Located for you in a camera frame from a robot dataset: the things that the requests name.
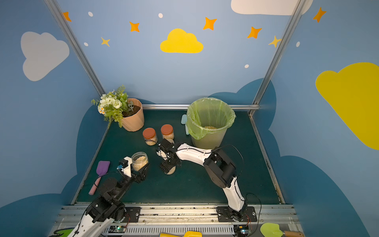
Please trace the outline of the clear oatmeal jar front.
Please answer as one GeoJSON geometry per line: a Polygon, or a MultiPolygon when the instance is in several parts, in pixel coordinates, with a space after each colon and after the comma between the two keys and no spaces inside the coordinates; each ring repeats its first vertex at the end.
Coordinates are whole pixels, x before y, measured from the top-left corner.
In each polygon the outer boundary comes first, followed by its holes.
{"type": "Polygon", "coordinates": [[[132,167],[135,171],[139,171],[145,165],[149,163],[149,159],[146,153],[137,152],[132,156],[132,167]]]}

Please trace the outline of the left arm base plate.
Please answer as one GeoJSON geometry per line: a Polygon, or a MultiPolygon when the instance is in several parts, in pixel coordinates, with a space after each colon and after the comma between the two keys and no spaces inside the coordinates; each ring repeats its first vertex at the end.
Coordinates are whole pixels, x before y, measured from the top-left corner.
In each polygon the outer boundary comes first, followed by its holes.
{"type": "Polygon", "coordinates": [[[141,213],[141,207],[127,206],[124,208],[120,223],[138,223],[141,213]]]}

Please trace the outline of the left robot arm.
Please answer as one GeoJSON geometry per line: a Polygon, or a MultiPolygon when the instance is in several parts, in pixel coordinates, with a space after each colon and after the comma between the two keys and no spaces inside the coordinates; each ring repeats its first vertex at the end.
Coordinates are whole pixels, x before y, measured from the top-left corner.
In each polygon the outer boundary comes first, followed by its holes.
{"type": "Polygon", "coordinates": [[[137,223],[141,208],[126,207],[122,202],[122,197],[133,183],[145,181],[149,166],[146,164],[139,171],[133,171],[130,177],[123,174],[120,180],[111,177],[104,181],[98,188],[99,197],[86,208],[81,220],[69,236],[98,237],[113,222],[137,223]]]}

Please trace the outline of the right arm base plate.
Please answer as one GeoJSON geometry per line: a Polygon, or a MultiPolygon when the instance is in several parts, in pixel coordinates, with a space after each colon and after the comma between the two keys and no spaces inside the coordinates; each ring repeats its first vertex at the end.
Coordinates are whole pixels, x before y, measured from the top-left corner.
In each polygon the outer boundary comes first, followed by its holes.
{"type": "Polygon", "coordinates": [[[252,206],[243,206],[242,210],[235,211],[228,206],[216,207],[219,222],[257,222],[258,213],[252,206]]]}

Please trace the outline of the beige jar lid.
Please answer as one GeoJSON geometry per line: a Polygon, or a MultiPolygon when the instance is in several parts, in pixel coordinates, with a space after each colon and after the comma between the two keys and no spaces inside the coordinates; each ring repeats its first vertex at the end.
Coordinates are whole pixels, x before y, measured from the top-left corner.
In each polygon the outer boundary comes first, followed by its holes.
{"type": "Polygon", "coordinates": [[[175,170],[176,170],[176,166],[172,167],[166,174],[171,175],[175,172],[175,170]]]}

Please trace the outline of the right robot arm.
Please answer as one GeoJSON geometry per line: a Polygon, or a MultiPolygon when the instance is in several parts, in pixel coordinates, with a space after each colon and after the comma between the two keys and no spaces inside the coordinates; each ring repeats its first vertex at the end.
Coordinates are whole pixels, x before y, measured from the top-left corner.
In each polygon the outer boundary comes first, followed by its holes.
{"type": "Polygon", "coordinates": [[[200,149],[186,143],[171,143],[163,139],[158,144],[157,155],[163,159],[160,168],[167,175],[173,173],[182,161],[204,167],[211,181],[223,189],[228,200],[228,207],[220,215],[226,221],[239,222],[244,219],[247,203],[238,186],[235,163],[222,148],[200,149]]]}

